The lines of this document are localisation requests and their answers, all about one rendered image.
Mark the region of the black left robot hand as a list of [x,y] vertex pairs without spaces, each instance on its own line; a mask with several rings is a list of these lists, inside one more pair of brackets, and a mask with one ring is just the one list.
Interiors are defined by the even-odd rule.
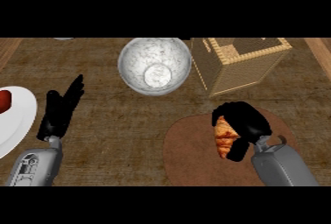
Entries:
[[79,75],[64,92],[60,95],[56,90],[45,93],[45,113],[39,123],[35,138],[45,141],[48,137],[63,137],[67,130],[70,116],[78,105],[79,98],[84,94],[82,75]]

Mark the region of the white marble bowl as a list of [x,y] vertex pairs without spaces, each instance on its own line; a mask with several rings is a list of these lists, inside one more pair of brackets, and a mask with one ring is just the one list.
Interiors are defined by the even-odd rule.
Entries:
[[178,38],[134,38],[118,55],[118,74],[140,94],[160,96],[186,81],[190,50]]

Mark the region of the golden brown croissant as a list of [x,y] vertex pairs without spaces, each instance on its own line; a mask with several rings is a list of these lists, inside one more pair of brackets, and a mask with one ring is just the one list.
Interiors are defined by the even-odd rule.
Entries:
[[227,153],[230,152],[230,148],[233,146],[233,141],[237,139],[237,137],[239,135],[234,132],[230,124],[220,116],[214,126],[214,142],[221,159],[225,159]]

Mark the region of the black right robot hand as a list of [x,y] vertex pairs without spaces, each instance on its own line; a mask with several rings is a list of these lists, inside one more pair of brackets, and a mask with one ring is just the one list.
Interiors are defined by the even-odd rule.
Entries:
[[233,162],[243,160],[249,144],[254,144],[259,137],[271,135],[271,129],[264,116],[257,109],[243,101],[225,102],[211,112],[211,126],[215,126],[218,117],[223,117],[230,124],[239,137],[233,141],[225,159]]

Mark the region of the round brown cutting board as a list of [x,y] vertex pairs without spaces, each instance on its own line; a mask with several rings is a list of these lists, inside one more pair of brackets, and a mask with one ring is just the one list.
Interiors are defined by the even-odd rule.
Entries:
[[251,163],[249,145],[240,162],[218,156],[212,115],[181,118],[163,138],[162,160],[166,177],[174,186],[262,186]]

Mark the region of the tan wicker basket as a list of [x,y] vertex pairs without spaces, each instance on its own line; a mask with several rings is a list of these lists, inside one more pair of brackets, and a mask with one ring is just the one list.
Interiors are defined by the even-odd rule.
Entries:
[[291,49],[285,38],[192,38],[192,64],[208,96],[258,84]]

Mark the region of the white plate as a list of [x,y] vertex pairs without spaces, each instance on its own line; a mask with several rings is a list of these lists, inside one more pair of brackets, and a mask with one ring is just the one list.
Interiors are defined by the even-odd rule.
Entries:
[[0,158],[19,145],[33,124],[36,116],[36,98],[23,87],[0,87],[11,94],[11,107],[0,114]]

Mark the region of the red round food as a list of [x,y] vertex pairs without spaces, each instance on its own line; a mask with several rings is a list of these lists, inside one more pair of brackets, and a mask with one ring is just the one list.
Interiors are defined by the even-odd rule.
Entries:
[[8,90],[0,91],[0,114],[2,114],[11,107],[11,93]]

